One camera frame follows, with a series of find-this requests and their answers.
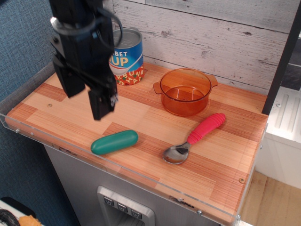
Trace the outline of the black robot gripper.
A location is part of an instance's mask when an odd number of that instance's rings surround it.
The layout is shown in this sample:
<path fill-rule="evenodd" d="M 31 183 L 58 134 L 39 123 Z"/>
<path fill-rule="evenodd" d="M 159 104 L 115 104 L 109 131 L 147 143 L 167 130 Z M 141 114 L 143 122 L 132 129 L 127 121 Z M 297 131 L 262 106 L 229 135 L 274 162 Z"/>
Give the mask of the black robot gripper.
<path fill-rule="evenodd" d="M 73 97 L 89 86 L 90 106 L 94 120 L 113 112 L 118 93 L 109 58 L 114 40 L 111 18 L 103 15 L 86 24 L 73 26 L 51 18 L 58 36 L 52 41 L 56 49 L 53 65 L 67 97 Z"/>

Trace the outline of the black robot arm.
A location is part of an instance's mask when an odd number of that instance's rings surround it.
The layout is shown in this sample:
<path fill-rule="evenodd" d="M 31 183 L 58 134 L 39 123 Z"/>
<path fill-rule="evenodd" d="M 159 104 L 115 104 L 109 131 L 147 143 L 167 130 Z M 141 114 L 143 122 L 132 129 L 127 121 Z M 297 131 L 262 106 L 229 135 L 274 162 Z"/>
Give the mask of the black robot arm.
<path fill-rule="evenodd" d="M 115 43 L 112 21 L 119 20 L 100 0 L 51 0 L 51 25 L 57 36 L 53 65 L 67 97 L 89 87 L 93 118 L 114 111 L 117 84 L 109 66 Z"/>

